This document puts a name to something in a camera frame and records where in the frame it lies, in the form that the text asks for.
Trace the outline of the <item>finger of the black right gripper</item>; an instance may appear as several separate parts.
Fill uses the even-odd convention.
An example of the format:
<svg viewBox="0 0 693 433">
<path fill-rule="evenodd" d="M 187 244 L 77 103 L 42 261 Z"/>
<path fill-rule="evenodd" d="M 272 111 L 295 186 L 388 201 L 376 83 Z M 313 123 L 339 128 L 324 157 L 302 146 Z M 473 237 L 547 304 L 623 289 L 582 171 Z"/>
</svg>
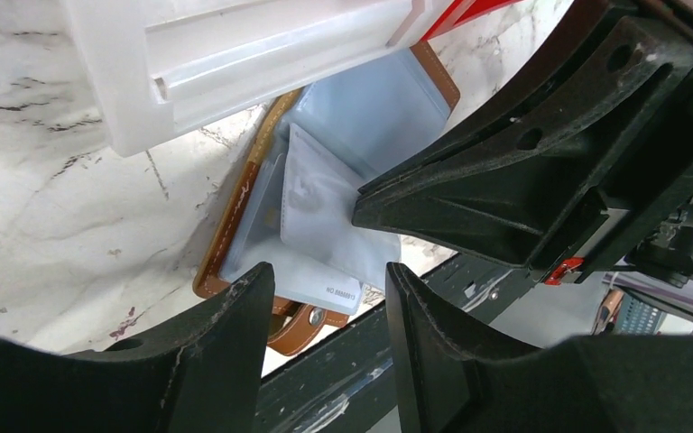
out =
<svg viewBox="0 0 693 433">
<path fill-rule="evenodd" d="M 576 1 L 503 89 L 361 194 L 520 193 L 531 185 L 525 162 L 612 111 L 664 67 L 693 70 L 693 30 L 663 3 Z"/>
<path fill-rule="evenodd" d="M 608 268 L 693 196 L 693 81 L 658 69 L 612 111 L 524 163 L 504 197 L 356 202 L 354 225 L 413 235 L 541 279 Z"/>
</svg>

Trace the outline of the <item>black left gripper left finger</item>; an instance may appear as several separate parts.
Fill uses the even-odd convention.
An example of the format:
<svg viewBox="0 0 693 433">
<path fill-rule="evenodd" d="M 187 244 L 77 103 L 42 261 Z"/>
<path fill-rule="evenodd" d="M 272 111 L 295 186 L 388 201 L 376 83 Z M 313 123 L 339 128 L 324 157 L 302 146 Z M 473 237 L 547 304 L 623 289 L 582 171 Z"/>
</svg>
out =
<svg viewBox="0 0 693 433">
<path fill-rule="evenodd" d="M 0 338 L 0 432 L 248 432 L 274 293 L 259 263 L 228 289 L 103 351 Z"/>
</svg>

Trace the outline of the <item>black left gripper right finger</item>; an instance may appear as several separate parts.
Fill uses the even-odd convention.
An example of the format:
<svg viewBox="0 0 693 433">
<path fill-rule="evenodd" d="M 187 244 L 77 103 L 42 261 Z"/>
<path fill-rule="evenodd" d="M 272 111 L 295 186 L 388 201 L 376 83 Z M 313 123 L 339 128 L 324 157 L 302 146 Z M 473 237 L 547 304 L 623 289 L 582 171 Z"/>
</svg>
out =
<svg viewBox="0 0 693 433">
<path fill-rule="evenodd" d="M 573 336 L 540 349 L 386 267 L 405 432 L 693 432 L 693 336 Z"/>
</svg>

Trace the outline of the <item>red plastic bin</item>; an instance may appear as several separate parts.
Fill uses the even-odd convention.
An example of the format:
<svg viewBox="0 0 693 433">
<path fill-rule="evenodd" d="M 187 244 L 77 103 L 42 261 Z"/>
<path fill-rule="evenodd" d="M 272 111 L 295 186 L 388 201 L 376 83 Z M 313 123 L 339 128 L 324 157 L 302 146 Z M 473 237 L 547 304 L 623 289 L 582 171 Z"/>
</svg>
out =
<svg viewBox="0 0 693 433">
<path fill-rule="evenodd" d="M 470 22 L 479 16 L 502 9 L 519 0 L 454 0 L 438 20 L 421 37 L 428 41 Z"/>
</svg>

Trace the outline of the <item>brown leather card holder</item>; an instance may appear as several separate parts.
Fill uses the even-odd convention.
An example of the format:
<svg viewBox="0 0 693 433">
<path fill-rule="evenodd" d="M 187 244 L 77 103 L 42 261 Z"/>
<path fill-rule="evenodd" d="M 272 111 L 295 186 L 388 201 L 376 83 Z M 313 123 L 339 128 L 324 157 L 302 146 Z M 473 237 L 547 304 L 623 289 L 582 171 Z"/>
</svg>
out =
<svg viewBox="0 0 693 433">
<path fill-rule="evenodd" d="M 437 139 L 460 93 L 425 41 L 277 97 L 259 126 L 193 282 L 208 298 L 265 161 L 286 154 L 284 244 L 383 290 L 383 268 L 401 257 L 398 235 L 353 226 L 358 190 Z M 350 317 L 275 295 L 267 345 L 296 355 L 324 327 Z"/>
</svg>

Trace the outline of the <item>white plastic bin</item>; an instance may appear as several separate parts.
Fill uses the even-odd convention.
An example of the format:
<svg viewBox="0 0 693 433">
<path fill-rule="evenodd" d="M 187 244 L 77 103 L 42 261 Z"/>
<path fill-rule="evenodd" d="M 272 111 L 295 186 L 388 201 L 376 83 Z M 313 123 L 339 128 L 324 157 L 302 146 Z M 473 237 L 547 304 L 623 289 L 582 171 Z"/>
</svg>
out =
<svg viewBox="0 0 693 433">
<path fill-rule="evenodd" d="M 127 157 L 411 46 L 446 1 L 66 1 L 110 147 Z"/>
</svg>

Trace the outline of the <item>peach plastic file organizer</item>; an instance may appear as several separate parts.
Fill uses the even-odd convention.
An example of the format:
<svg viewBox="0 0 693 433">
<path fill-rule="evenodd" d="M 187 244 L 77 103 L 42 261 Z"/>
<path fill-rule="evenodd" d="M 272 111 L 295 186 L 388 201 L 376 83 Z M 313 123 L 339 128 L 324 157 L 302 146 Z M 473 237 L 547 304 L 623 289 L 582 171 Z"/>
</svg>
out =
<svg viewBox="0 0 693 433">
<path fill-rule="evenodd" d="M 665 314 L 619 289 L 612 289 L 599 306 L 592 333 L 657 335 Z"/>
</svg>

